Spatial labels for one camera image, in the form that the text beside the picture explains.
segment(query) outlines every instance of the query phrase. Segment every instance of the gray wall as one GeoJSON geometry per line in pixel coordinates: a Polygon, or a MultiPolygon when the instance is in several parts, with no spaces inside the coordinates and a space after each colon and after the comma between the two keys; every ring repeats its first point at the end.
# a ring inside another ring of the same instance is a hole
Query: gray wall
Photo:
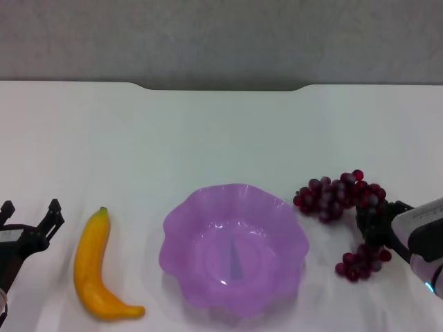
{"type": "Polygon", "coordinates": [[[0,0],[0,79],[443,83],[440,0],[0,0]]]}

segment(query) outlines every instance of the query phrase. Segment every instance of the yellow banana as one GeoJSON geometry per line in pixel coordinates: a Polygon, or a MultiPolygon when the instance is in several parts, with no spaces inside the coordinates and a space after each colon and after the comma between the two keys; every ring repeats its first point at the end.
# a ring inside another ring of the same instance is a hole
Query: yellow banana
{"type": "Polygon", "coordinates": [[[109,237],[109,215],[101,207],[84,227],[74,261],[74,285],[83,306],[99,320],[144,316],[142,306],[128,306],[109,292],[102,281],[102,261],[109,237]]]}

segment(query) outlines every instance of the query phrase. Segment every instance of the purple bowl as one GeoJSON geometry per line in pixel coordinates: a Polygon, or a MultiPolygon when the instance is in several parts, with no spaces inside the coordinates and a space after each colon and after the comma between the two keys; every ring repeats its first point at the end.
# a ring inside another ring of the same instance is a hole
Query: purple bowl
{"type": "Polygon", "coordinates": [[[193,192],[163,223],[159,263],[186,300],[247,317],[293,295],[309,243],[292,207],[252,185],[193,192]]]}

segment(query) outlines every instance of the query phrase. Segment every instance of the white tabletop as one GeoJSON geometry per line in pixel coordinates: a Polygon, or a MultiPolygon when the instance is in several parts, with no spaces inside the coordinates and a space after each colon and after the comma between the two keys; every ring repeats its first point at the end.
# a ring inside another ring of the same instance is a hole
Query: white tabletop
{"type": "Polygon", "coordinates": [[[298,296],[237,320],[188,306],[158,265],[166,214],[194,190],[248,183],[290,201],[313,177],[361,168],[388,200],[443,196],[443,87],[308,86],[295,92],[149,91],[125,83],[1,82],[0,203],[37,225],[52,198],[66,223],[25,261],[2,331],[441,331],[443,301],[396,254],[367,282],[334,266],[360,243],[353,212],[301,217],[311,250],[298,296]],[[88,217],[111,212],[106,285],[141,320],[101,323],[73,288],[88,217]]]}

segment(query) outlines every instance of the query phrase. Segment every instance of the fake fruit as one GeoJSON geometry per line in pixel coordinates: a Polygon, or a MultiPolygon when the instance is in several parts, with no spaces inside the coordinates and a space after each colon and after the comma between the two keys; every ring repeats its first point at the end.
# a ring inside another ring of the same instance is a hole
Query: fake fruit
{"type": "Polygon", "coordinates": [[[126,305],[103,284],[102,260],[109,228],[109,215],[105,207],[94,213],[85,225],[74,261],[75,290],[83,307],[99,320],[142,317],[145,308],[126,305]]]}

